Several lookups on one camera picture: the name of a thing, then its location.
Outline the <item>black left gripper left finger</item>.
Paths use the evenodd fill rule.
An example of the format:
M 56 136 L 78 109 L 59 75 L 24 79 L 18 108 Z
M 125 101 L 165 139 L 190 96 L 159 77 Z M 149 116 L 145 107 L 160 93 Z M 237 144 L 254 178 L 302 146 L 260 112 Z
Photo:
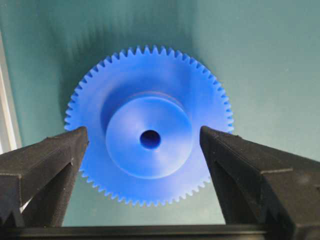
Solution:
M 84 126 L 0 156 L 0 226 L 60 227 L 86 148 Z

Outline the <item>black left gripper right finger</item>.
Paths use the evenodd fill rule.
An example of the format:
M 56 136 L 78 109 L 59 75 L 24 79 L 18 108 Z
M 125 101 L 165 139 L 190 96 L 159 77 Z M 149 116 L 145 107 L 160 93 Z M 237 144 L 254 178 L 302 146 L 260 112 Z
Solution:
M 207 126 L 199 142 L 227 224 L 268 224 L 286 240 L 319 239 L 318 161 Z

